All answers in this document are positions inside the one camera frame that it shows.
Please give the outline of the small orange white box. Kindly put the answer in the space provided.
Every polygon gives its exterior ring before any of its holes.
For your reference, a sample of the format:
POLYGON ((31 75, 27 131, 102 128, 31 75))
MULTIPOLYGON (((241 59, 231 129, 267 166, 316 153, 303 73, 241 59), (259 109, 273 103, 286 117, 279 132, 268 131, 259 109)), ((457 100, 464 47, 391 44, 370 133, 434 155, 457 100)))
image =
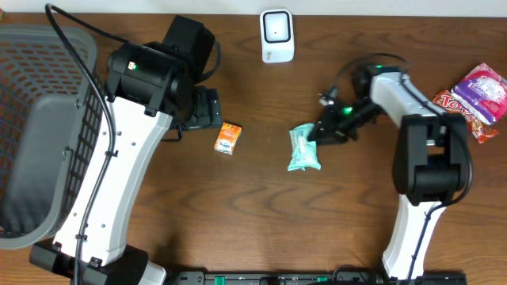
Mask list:
POLYGON ((220 153, 232 155, 241 133, 241 127, 224 122, 215 141, 214 149, 220 153))

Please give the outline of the teal snack wrapper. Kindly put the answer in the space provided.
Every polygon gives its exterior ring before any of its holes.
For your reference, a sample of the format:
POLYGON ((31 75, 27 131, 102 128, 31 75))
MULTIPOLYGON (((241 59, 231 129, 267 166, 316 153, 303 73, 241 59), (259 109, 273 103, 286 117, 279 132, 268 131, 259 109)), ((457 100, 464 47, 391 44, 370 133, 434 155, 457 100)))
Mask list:
POLYGON ((316 142, 307 140, 313 128, 313 123, 305 123, 289 131, 292 144, 292 158, 287 171, 305 171, 306 168, 320 170, 322 168, 318 161, 316 142))

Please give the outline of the orange snack bar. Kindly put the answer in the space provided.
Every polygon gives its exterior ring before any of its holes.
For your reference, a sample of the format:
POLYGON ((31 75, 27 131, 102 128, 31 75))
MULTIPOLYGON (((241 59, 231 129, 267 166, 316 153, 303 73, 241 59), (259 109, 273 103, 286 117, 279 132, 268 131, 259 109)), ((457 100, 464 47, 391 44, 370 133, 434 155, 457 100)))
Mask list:
POLYGON ((434 98, 433 103, 439 105, 450 113, 459 113, 467 121, 467 127, 479 143, 484 143, 488 139, 499 134, 499 131, 489 127, 477 119, 461 103, 459 103, 448 90, 440 91, 434 98))

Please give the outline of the purple red snack packet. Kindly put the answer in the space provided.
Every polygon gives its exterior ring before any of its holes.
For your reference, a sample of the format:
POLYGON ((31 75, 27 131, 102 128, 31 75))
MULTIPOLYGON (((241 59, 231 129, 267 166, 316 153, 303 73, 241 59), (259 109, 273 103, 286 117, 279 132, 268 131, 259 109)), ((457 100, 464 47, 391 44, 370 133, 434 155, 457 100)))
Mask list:
POLYGON ((506 80, 485 63, 472 69, 451 94, 487 125, 495 124, 506 114, 506 80))

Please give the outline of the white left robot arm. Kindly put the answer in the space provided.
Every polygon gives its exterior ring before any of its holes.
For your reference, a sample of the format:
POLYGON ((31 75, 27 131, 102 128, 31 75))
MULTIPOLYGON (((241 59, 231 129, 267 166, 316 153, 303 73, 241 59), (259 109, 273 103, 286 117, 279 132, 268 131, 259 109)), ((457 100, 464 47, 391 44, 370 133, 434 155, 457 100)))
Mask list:
POLYGON ((164 284, 167 272, 127 241, 140 185, 166 132, 220 127, 218 93, 204 86, 219 42, 199 21, 176 16, 160 42, 124 41, 108 61, 105 109, 78 195, 31 264, 75 284, 164 284))

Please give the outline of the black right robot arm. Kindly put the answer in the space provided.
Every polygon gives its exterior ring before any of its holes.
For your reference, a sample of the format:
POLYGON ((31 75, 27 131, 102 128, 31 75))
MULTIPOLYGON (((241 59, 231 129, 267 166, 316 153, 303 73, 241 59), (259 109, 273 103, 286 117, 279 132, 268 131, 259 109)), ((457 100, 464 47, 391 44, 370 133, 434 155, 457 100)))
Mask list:
POLYGON ((346 143, 381 115, 398 128, 392 180, 398 212, 382 268, 366 284, 464 284, 463 275, 426 275, 424 259, 444 211, 469 192, 473 164, 466 120, 423 95, 398 66, 359 63, 352 72, 357 100, 346 104, 332 87, 322 95, 323 113, 308 140, 346 143))

